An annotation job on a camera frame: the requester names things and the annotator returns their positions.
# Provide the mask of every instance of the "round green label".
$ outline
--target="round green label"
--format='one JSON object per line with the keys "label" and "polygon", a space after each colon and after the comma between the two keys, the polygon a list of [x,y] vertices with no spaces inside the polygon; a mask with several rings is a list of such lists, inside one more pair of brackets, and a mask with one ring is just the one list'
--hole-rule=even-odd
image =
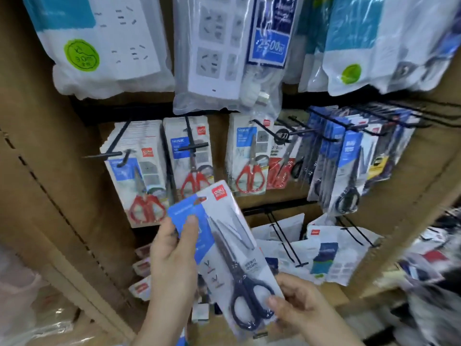
{"label": "round green label", "polygon": [[94,71],[99,66],[99,54],[95,48],[82,39],[74,39],[64,46],[67,60],[77,69]]}
{"label": "round green label", "polygon": [[341,76],[341,81],[343,81],[346,85],[352,84],[354,82],[359,81],[360,75],[362,74],[362,67],[358,64],[351,64],[348,65],[346,69],[343,71],[343,75]]}

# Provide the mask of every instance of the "hand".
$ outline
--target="hand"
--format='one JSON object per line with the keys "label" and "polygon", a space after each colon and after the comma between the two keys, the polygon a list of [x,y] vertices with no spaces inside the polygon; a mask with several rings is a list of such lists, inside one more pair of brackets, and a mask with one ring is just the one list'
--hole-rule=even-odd
{"label": "hand", "polygon": [[190,215],[177,240],[175,226],[165,218],[151,245],[151,298],[143,329],[153,329],[151,341],[158,346],[175,345],[187,325],[197,291],[195,245],[198,220]]}
{"label": "hand", "polygon": [[286,273],[275,278],[286,300],[272,295],[268,306],[279,320],[297,328],[310,346],[363,346],[313,283]]}

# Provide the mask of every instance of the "person's right hand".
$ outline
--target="person's right hand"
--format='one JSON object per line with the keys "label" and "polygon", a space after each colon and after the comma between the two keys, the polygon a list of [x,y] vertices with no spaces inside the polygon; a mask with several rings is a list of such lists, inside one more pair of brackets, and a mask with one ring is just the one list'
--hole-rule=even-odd
{"label": "person's right hand", "polygon": [[309,345],[363,346],[313,283],[286,273],[275,278],[286,300],[272,295],[268,306],[279,320],[296,327]]}

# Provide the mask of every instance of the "white power strip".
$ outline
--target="white power strip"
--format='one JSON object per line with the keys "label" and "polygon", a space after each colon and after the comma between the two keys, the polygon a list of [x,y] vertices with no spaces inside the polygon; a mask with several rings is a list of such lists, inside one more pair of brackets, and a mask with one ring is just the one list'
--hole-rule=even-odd
{"label": "white power strip", "polygon": [[254,0],[194,0],[188,91],[239,99]]}

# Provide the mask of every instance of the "stack of scissors packages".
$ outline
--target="stack of scissors packages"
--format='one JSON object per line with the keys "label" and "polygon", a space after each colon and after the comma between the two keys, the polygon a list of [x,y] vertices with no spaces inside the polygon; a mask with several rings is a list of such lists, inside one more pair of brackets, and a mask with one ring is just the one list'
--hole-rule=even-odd
{"label": "stack of scissors packages", "polygon": [[269,156],[274,138],[253,120],[272,131],[274,119],[266,114],[231,113],[225,168],[236,197],[266,192]]}
{"label": "stack of scissors packages", "polygon": [[[189,117],[192,139],[188,137],[186,119],[167,117],[163,120],[166,143],[173,168],[174,189],[177,199],[192,194],[214,183],[211,157],[210,128],[206,116]],[[208,143],[208,146],[194,150],[180,150],[191,144]]]}
{"label": "stack of scissors packages", "polygon": [[418,118],[409,110],[382,106],[367,109],[385,112],[390,123],[363,109],[312,109],[317,114],[311,113],[310,120],[322,120],[316,126],[329,140],[312,139],[307,148],[309,155],[304,160],[312,160],[313,155],[317,160],[308,169],[303,166],[304,182],[310,183],[308,201],[318,201],[331,216],[353,213],[373,183],[389,179],[411,138],[414,129],[395,121],[414,124]]}
{"label": "stack of scissors packages", "polygon": [[293,169],[301,145],[299,135],[290,136],[284,126],[274,126],[274,132],[281,139],[274,139],[269,159],[267,189],[283,189],[291,179]]}
{"label": "stack of scissors packages", "polygon": [[[115,129],[100,148],[101,153],[107,151],[123,125],[115,123]],[[173,203],[161,125],[161,120],[130,123],[113,150],[123,152],[124,156],[109,157],[105,162],[132,228],[159,224]]]}
{"label": "stack of scissors packages", "polygon": [[168,215],[179,235],[189,215],[198,217],[198,272],[237,339],[276,319],[266,299],[282,291],[225,181],[173,205]]}

